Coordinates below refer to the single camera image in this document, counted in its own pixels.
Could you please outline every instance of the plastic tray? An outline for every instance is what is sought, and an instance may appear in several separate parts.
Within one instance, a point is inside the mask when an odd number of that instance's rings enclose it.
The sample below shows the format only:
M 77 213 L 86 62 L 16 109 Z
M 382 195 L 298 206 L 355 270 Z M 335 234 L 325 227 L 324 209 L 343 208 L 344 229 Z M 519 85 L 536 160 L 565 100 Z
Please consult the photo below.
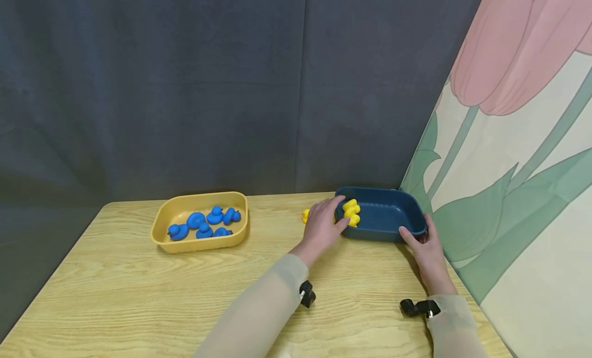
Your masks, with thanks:
M 195 238 L 195 230 L 190 230 L 183 240 L 171 240 L 168 235 L 170 225 L 185 223 L 187 217 L 193 212 L 202 212 L 207 215 L 215 205 L 221 206 L 224 211 L 231 206 L 240 211 L 240 221 L 230 223 L 228 226 L 223 223 L 211 226 L 214 231 L 219 227 L 226 227 L 233 234 L 198 239 Z M 247 198 L 240 192 L 215 192 L 213 194 L 175 197 L 165 202 L 156 214 L 151 230 L 152 241 L 167 253 L 195 252 L 196 250 L 235 246 L 245 239 L 249 223 L 248 214 Z
M 335 210 L 336 218 L 343 218 L 342 205 L 357 199 L 360 206 L 358 227 L 347 226 L 343 236 L 363 240 L 403 242 L 399 227 L 405 226 L 413 236 L 427 230 L 426 220 L 416 199 L 404 191 L 370 187 L 342 187 L 335 196 L 344 195 L 345 201 Z

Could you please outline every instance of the yellow rubber duck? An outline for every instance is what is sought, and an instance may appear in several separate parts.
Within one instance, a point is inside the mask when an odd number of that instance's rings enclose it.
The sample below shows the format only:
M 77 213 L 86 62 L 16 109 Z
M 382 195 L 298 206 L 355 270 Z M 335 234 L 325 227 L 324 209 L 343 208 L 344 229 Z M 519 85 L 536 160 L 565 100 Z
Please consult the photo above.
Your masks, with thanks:
M 354 214 L 360 213 L 360 206 L 353 205 L 350 206 L 346 211 L 344 211 L 343 217 L 351 217 Z
M 344 212 L 346 212 L 348 209 L 350 209 L 350 207 L 352 206 L 357 206 L 360 207 L 358 205 L 358 201 L 356 199 L 351 199 L 350 201 L 348 201 L 347 203 L 343 204 L 342 209 Z
M 306 209 L 302 212 L 302 221 L 306 224 L 306 221 L 308 221 L 308 212 L 310 211 L 310 209 Z
M 349 218 L 349 223 L 347 225 L 349 225 L 351 227 L 357 227 L 359 222 L 360 222 L 360 216 L 358 214 L 353 214 Z

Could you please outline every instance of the rubber duck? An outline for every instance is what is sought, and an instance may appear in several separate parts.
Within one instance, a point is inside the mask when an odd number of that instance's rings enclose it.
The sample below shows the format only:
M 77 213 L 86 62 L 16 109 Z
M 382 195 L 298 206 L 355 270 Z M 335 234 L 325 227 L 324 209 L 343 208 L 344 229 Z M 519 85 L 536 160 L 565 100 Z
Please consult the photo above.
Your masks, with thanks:
M 358 204 L 351 205 L 344 211 L 343 217 L 351 217 L 354 214 L 360 213 L 360 206 Z
M 306 221 L 308 221 L 308 213 L 309 213 L 310 209 L 305 209 L 302 212 L 302 221 L 304 222 L 304 224 L 306 224 Z
M 222 214 L 222 208 L 216 205 L 215 207 L 212 208 L 211 213 L 208 214 L 206 219 L 209 224 L 218 224 L 218 223 L 222 222 L 223 216 L 224 215 Z
M 360 222 L 360 216 L 358 214 L 354 214 L 349 218 L 348 226 L 351 227 L 358 227 L 358 223 Z
M 213 231 L 209 224 L 202 222 L 199 229 L 195 232 L 195 238 L 208 238 L 213 236 Z
M 232 231 L 225 229 L 224 227 L 220 227 L 219 229 L 214 231 L 214 237 L 219 236 L 229 236 L 232 234 Z
M 179 227 L 179 231 L 175 235 L 171 235 L 172 241 L 183 240 L 184 238 L 187 237 L 187 234 L 189 233 L 189 227 L 185 223 L 178 225 L 178 227 Z
M 206 217 L 202 213 L 191 213 L 191 215 L 187 218 L 187 226 L 189 226 L 190 230 L 196 230 L 199 228 L 199 225 L 205 221 Z
M 237 210 L 234 210 L 234 208 L 228 208 L 222 218 L 222 222 L 224 222 L 225 225 L 230 225 L 230 223 L 238 222 L 240 220 L 241 214 Z
M 179 233 L 179 225 L 178 224 L 172 224 L 169 226 L 169 235 L 175 236 L 178 233 Z
M 342 209 L 343 209 L 344 212 L 346 212 L 352 206 L 358 206 L 359 207 L 358 201 L 356 199 L 351 199 L 347 203 L 343 204 Z

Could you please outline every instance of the dark backdrop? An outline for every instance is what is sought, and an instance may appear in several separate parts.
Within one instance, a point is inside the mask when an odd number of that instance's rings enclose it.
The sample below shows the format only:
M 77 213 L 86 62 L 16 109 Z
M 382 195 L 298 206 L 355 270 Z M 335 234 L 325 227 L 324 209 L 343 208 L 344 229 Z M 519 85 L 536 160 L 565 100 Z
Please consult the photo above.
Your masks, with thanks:
M 0 339 L 105 203 L 397 187 L 480 0 L 0 0 Z

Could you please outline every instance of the green stem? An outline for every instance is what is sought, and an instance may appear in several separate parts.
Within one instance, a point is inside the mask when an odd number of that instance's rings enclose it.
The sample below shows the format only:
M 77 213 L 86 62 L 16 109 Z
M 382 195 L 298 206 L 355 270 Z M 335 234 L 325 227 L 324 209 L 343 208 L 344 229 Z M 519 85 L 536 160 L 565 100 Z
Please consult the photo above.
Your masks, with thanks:
M 514 191 L 529 179 L 532 173 L 545 161 L 545 159 L 547 159 L 549 154 L 557 147 L 576 119 L 580 116 L 591 98 L 592 68 L 589 70 L 588 75 L 586 75 L 580 89 L 576 92 L 576 96 L 573 97 L 572 101 L 567 106 L 567 109 L 565 109 L 565 112 L 563 112 L 563 115 L 561 115 L 557 121 L 557 124 L 554 125 L 549 135 L 547 135 L 545 141 L 543 141 L 536 152 L 534 152 L 533 156 L 530 157 L 528 162 L 524 164 L 514 178 L 511 179 L 506 191 L 507 194 Z
M 446 155 L 446 158 L 444 159 L 444 162 L 442 163 L 440 170 L 438 171 L 438 174 L 432 183 L 432 186 L 430 186 L 430 189 L 428 190 L 428 197 L 430 199 L 434 197 L 436 191 L 438 191 L 438 188 L 440 187 L 440 184 L 443 182 L 444 177 L 450 170 L 456 155 L 458 155 L 458 152 L 460 151 L 460 147 L 463 146 L 463 143 L 467 138 L 469 130 L 471 129 L 471 125 L 473 124 L 478 111 L 479 105 L 471 106 L 469 108 L 467 115 L 465 116 L 465 120 L 462 121 L 462 124 L 456 133 L 456 137 L 454 138 L 452 146 L 450 147 L 450 150 L 448 151 L 448 154 Z

